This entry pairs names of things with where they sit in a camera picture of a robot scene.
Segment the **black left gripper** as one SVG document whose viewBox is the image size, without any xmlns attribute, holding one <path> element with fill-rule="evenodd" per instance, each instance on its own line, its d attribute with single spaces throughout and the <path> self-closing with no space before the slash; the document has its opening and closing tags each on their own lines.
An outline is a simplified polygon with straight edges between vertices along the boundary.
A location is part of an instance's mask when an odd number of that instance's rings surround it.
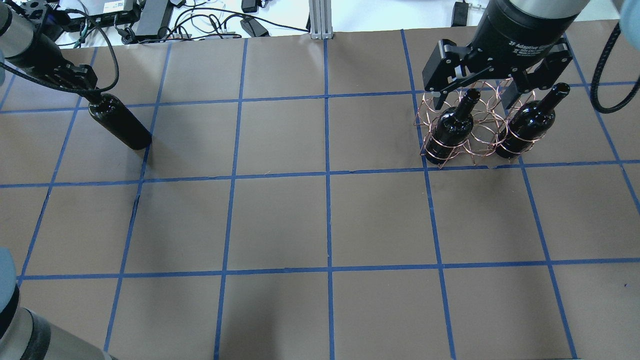
<svg viewBox="0 0 640 360">
<path fill-rule="evenodd" d="M 98 93 L 98 76 L 89 64 L 67 63 L 57 66 L 47 75 L 55 86 L 76 93 Z"/>
</svg>

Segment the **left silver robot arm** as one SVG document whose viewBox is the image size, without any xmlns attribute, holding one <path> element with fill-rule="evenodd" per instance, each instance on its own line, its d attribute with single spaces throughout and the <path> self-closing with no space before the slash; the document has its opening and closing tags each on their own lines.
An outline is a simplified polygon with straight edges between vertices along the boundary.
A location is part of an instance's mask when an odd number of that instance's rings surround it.
<svg viewBox="0 0 640 360">
<path fill-rule="evenodd" d="M 1 54 L 25 73 L 25 79 L 51 89 L 84 94 L 98 90 L 98 77 L 89 64 L 74 64 L 44 32 L 46 12 L 35 22 L 17 4 L 1 3 Z"/>
</svg>

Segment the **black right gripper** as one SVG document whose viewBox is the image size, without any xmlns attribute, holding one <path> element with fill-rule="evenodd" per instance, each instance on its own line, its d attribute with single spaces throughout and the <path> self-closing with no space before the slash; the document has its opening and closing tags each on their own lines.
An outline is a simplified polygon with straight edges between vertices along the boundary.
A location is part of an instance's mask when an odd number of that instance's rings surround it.
<svg viewBox="0 0 640 360">
<path fill-rule="evenodd" d="M 440 111 L 448 96 L 479 80 L 505 80 L 502 107 L 551 88 L 572 61 L 563 34 L 585 0 L 490 0 L 466 45 L 440 39 L 423 70 L 423 88 Z"/>
</svg>

